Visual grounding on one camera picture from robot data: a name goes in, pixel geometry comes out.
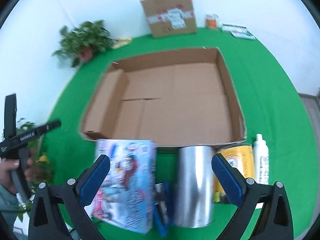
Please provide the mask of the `person's left hand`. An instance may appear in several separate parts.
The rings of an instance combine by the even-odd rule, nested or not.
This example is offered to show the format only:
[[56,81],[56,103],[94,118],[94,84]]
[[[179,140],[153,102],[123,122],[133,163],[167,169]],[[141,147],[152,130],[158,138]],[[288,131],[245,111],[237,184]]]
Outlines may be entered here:
[[[28,168],[24,172],[26,181],[33,180],[34,154],[35,151],[33,149],[29,150],[29,158],[27,161]],[[16,186],[12,180],[12,176],[10,175],[10,172],[12,170],[16,170],[18,167],[18,160],[5,158],[1,160],[1,195],[4,195],[5,193],[12,195],[18,193],[18,190],[16,189]]]

